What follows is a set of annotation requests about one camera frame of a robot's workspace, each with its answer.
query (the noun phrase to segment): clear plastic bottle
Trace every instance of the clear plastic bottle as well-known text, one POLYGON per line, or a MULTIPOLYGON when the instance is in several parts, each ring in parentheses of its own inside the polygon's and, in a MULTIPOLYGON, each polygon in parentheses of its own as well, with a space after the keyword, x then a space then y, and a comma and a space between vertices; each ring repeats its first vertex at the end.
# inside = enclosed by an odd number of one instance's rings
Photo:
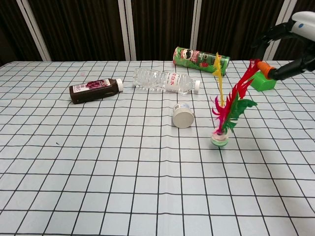
POLYGON ((136 68, 133 74, 135 86, 151 90, 167 90, 186 94, 199 91, 200 80, 193 80, 189 75, 180 75, 169 71, 156 71, 136 68))

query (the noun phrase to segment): brown bottle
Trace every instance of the brown bottle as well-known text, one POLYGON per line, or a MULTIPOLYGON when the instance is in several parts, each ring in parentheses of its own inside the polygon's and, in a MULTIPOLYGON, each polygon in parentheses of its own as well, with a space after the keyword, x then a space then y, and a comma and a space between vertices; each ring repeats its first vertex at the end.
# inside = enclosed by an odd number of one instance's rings
POLYGON ((124 86, 121 79, 97 80, 69 87, 70 97, 74 104, 113 96, 123 91, 123 89, 124 86))

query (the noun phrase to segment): orange gripper part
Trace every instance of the orange gripper part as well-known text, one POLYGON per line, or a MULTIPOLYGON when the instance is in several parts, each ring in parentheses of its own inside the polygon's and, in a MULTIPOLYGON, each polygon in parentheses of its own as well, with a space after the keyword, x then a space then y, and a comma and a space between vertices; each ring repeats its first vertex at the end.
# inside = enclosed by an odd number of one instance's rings
POLYGON ((260 61, 257 64, 258 69, 264 74, 264 76, 268 78, 268 73, 271 69, 275 69, 274 67, 270 66, 268 63, 260 61))

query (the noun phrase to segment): green chip can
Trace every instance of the green chip can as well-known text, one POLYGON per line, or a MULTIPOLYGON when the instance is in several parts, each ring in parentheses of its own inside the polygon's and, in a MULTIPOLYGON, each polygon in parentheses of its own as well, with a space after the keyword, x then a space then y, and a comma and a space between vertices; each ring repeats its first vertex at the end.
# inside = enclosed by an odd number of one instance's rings
MULTIPOLYGON (((225 74, 230 57, 220 56, 221 72, 225 74)), ((181 65, 207 72, 214 72, 213 63, 215 62, 216 55, 205 53, 197 50, 177 47, 173 55, 174 65, 181 65)))

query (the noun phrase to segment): white bottle cap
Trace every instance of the white bottle cap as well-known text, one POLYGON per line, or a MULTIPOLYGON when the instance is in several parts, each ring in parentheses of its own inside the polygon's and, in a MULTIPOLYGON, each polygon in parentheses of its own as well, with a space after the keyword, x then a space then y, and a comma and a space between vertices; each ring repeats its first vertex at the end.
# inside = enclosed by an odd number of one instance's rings
POLYGON ((200 88, 200 80, 196 80, 194 92, 198 93, 200 88))
POLYGON ((173 123, 178 128, 187 128, 193 123, 194 115, 189 105, 178 103, 173 108, 173 123))
POLYGON ((117 83, 117 85, 118 85, 118 91, 119 91, 119 92, 123 91, 123 90, 124 90, 124 85, 123 85, 122 80, 121 80, 121 79, 117 79, 117 80, 116 80, 116 83, 117 83))

